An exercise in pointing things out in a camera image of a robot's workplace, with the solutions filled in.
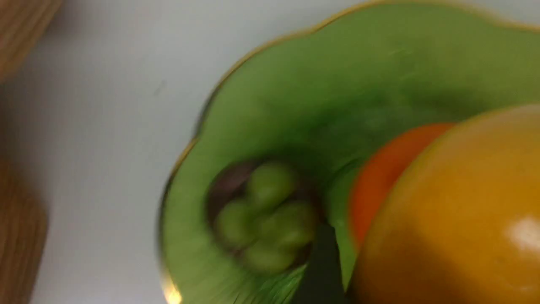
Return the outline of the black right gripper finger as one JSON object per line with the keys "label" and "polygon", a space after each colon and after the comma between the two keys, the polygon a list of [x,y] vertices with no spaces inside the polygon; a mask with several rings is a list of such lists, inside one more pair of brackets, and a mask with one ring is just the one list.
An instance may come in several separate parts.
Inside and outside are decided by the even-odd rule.
{"label": "black right gripper finger", "polygon": [[320,224],[292,304],[347,304],[335,229]]}

